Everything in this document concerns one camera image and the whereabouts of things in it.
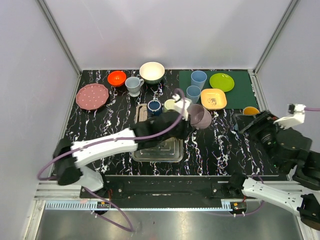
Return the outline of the blue butterfly mug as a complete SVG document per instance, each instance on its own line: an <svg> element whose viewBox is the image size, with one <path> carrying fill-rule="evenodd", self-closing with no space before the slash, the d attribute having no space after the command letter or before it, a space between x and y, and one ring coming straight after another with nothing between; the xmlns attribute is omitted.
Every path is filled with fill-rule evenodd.
<svg viewBox="0 0 320 240"><path fill-rule="evenodd" d="M253 116L260 113L260 111L253 106L248 106L244 108L242 112L244 115L247 115L247 116Z"/></svg>

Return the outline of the lilac purple mug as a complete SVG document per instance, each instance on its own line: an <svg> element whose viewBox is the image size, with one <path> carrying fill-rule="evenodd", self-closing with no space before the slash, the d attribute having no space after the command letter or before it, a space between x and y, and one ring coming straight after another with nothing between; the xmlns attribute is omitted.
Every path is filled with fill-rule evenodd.
<svg viewBox="0 0 320 240"><path fill-rule="evenodd" d="M211 125L211 113L200 104L192 104L188 108L190 124L197 129L206 129Z"/></svg>

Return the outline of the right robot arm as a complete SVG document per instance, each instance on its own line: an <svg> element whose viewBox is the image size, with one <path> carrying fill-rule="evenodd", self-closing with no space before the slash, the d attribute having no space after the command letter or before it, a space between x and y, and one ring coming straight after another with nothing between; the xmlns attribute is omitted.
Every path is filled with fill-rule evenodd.
<svg viewBox="0 0 320 240"><path fill-rule="evenodd" d="M320 229L320 154L311 150L312 140L292 128L304 121L304 111L290 111L278 118L264 110L255 115L234 114L232 119L240 134L262 145L280 174L292 169L292 179L309 190L307 194L290 193L258 182L244 174L231 175L227 192L232 198L241 195L263 200L298 216L308 227Z"/></svg>

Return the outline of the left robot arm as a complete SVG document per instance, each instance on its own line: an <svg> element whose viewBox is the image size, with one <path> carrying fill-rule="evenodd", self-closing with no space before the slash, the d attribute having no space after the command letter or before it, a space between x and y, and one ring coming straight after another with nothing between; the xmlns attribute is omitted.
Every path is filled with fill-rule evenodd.
<svg viewBox="0 0 320 240"><path fill-rule="evenodd" d="M185 140L194 130L190 120L172 110L139 121L112 135L72 143L61 139L53 153L57 183L59 186L77 184L89 189L95 197L103 198L108 193L105 178L90 169L89 163L153 148L170 138Z"/></svg>

